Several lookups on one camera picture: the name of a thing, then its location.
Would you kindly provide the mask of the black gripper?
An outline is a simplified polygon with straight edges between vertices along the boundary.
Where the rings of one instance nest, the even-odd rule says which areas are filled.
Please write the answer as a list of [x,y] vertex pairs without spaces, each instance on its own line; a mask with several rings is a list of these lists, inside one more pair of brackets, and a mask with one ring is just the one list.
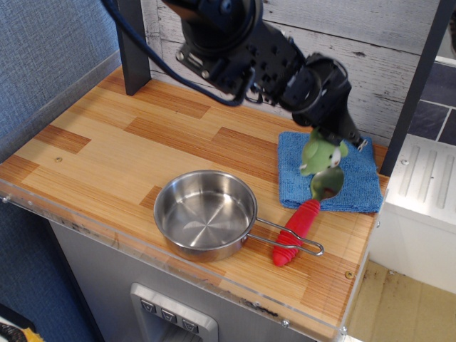
[[297,71],[281,95],[281,107],[291,112],[300,126],[318,129],[322,139],[335,146],[349,141],[362,150],[364,139],[348,112],[351,84],[345,67],[337,60],[315,53]]

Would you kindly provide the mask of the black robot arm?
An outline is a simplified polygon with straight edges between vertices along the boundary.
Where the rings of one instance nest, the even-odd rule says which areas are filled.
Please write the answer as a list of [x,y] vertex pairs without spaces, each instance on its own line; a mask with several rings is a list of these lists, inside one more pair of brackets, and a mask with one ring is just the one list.
[[366,145],[348,112],[351,84],[337,60],[305,56],[291,37],[263,20],[261,1],[166,1],[185,42],[177,60],[225,94],[279,105],[300,126],[338,145]]

